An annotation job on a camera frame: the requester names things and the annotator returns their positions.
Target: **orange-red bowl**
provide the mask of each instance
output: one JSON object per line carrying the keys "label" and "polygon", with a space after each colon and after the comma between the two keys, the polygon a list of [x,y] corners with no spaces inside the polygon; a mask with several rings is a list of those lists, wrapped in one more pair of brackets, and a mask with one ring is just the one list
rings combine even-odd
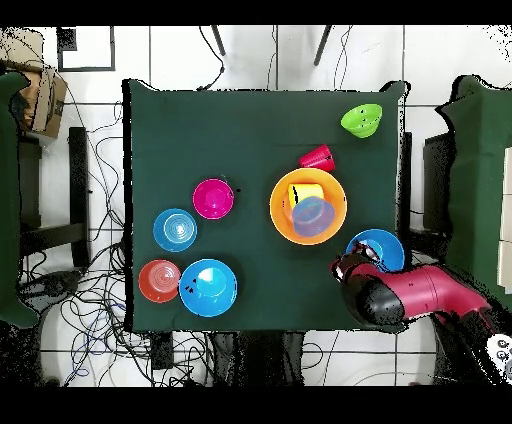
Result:
{"label": "orange-red bowl", "polygon": [[[313,237],[303,237],[293,229],[292,211],[288,200],[290,184],[320,184],[324,190],[324,200],[334,207],[334,219],[327,229]],[[341,184],[328,172],[316,168],[300,168],[286,174],[270,195],[270,217],[283,237],[304,246],[323,243],[329,240],[343,225],[347,214],[347,198]]]}

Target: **cardboard box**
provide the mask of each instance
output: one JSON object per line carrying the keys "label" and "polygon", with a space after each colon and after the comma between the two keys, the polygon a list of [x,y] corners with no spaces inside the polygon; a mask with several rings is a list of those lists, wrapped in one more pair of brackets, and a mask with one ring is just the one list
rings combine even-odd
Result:
{"label": "cardboard box", "polygon": [[[22,128],[37,134],[43,134],[51,138],[59,135],[60,120],[66,99],[67,84],[56,74],[51,66],[41,62],[43,52],[42,34],[25,29],[6,29],[1,32],[0,60],[12,70],[24,73],[33,83],[39,83],[37,90],[30,90],[30,98],[27,98],[32,108],[33,98],[37,93],[35,110],[25,115],[33,115],[32,122],[20,123]],[[40,78],[34,78],[31,73],[37,73]]]}

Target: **light blue bowl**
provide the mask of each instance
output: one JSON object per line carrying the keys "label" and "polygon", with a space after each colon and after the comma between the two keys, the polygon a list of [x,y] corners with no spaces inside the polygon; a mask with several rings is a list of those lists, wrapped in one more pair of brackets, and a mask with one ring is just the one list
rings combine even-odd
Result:
{"label": "light blue bowl", "polygon": [[201,317],[215,317],[234,303],[236,277],[226,264],[215,259],[201,259],[181,275],[179,293],[190,312]]}
{"label": "light blue bowl", "polygon": [[371,247],[380,258],[378,266],[381,271],[401,271],[405,263],[405,253],[402,243],[385,230],[366,230],[355,236],[347,246],[345,253],[350,253],[356,242],[364,243]]}
{"label": "light blue bowl", "polygon": [[196,221],[183,209],[167,209],[155,219],[153,236],[162,249],[182,252],[196,239]]}

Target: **pink bowl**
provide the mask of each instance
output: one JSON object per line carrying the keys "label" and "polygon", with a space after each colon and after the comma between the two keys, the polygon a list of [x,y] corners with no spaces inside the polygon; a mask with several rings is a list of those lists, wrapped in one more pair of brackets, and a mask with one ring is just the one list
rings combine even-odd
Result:
{"label": "pink bowl", "polygon": [[233,207],[233,190],[222,180],[211,178],[196,187],[192,203],[199,215],[206,219],[219,219],[226,216]]}

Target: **dark green tablecloth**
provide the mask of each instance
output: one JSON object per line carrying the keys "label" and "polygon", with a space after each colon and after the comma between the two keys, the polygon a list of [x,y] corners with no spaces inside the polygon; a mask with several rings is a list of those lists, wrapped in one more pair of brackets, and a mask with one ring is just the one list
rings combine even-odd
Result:
{"label": "dark green tablecloth", "polygon": [[[160,92],[135,80],[129,88],[133,330],[360,328],[345,308],[329,264],[356,233],[395,230],[397,101],[405,84],[376,93]],[[341,128],[340,119],[364,103],[382,105],[383,117],[377,132],[361,140]],[[348,214],[329,241],[299,246],[274,228],[269,198],[298,158],[322,143],[334,155],[332,174],[345,189]],[[207,221],[195,212],[192,192],[204,178],[221,176],[240,192],[229,215]],[[195,243],[181,253],[166,252],[153,239],[153,221],[168,208],[189,211],[198,224]],[[179,296],[164,304],[146,300],[138,274],[157,258],[171,260],[182,272],[203,258],[225,262],[239,283],[234,305],[219,317],[200,318]]]}
{"label": "dark green tablecloth", "polygon": [[16,294],[20,263],[18,128],[9,107],[14,94],[28,85],[27,78],[18,72],[0,76],[0,320],[20,328],[39,321]]}
{"label": "dark green tablecloth", "polygon": [[512,146],[512,91],[476,76],[458,78],[439,108],[454,132],[448,212],[453,236],[446,263],[458,266],[512,312],[512,295],[498,286],[498,246],[505,149]]}

